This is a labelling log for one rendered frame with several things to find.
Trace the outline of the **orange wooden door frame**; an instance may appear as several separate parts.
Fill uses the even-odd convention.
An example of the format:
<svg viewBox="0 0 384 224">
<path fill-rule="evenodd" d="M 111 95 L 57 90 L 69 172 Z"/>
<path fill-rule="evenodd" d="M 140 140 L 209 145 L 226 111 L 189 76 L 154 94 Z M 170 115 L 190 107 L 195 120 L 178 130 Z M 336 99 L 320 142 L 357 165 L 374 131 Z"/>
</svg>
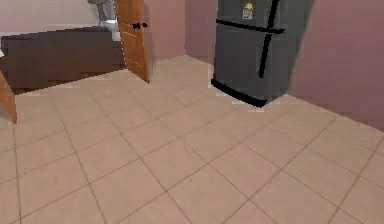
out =
<svg viewBox="0 0 384 224">
<path fill-rule="evenodd" d="M 15 95 L 0 70 L 0 105 L 9 115 L 11 121 L 17 123 Z"/>
</svg>

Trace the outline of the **yellow fridge magnet sticker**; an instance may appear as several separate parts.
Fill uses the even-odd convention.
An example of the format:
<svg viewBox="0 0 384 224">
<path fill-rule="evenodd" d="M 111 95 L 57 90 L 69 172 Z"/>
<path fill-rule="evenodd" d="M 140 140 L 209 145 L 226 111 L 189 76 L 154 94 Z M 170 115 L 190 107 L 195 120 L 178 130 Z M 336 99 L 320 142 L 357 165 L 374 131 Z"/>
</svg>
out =
<svg viewBox="0 0 384 224">
<path fill-rule="evenodd" d="M 248 2 L 243 8 L 242 18 L 251 20 L 253 18 L 253 4 Z"/>
</svg>

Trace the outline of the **dark brown wooden cabinet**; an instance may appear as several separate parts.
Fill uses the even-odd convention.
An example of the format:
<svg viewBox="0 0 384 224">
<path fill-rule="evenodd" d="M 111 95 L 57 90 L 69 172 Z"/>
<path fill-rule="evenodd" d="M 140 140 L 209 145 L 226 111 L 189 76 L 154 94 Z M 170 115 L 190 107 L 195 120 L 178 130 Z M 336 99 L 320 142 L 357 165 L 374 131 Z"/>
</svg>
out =
<svg viewBox="0 0 384 224">
<path fill-rule="evenodd" d="M 3 36 L 0 51 L 17 95 L 125 68 L 121 43 L 97 26 Z"/>
</svg>

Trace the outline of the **dark grey fridge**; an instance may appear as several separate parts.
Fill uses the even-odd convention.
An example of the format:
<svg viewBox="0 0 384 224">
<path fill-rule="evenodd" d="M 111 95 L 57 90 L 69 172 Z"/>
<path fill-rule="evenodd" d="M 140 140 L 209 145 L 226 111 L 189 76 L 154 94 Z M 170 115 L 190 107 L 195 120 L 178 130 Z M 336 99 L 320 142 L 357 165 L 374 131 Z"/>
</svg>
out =
<svg viewBox="0 0 384 224">
<path fill-rule="evenodd" d="M 218 0 L 214 73 L 211 84 L 247 104 L 262 107 L 284 95 L 314 0 L 280 0 L 268 28 L 272 0 Z M 253 4 L 253 18 L 242 18 Z M 263 42 L 272 34 L 264 77 L 259 77 Z"/>
</svg>

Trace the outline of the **orange wooden room door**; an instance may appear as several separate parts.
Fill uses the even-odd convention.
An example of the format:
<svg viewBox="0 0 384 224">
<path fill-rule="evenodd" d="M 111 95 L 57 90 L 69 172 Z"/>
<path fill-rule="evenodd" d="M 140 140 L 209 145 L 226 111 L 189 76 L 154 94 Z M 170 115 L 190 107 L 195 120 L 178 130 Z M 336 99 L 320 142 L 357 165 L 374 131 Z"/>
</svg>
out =
<svg viewBox="0 0 384 224">
<path fill-rule="evenodd" d="M 143 81 L 149 83 L 150 75 L 144 45 L 144 30 L 133 29 L 132 24 L 143 22 L 141 0 L 114 0 L 125 65 Z"/>
</svg>

